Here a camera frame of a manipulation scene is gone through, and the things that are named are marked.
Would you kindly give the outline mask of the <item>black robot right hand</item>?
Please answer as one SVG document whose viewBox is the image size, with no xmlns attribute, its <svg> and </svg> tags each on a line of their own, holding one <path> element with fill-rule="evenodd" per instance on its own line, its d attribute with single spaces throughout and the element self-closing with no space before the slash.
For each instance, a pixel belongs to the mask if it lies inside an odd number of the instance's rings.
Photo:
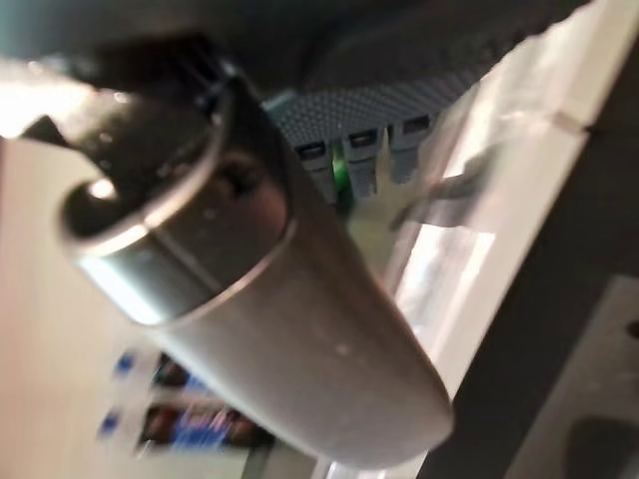
<svg viewBox="0 0 639 479">
<path fill-rule="evenodd" d="M 91 87 L 33 137 L 114 190 L 58 219 L 76 267 L 297 448 L 363 469 L 442 442 L 443 383 L 310 154 L 435 114 L 575 1 L 5 1 L 1 53 Z"/>
</svg>

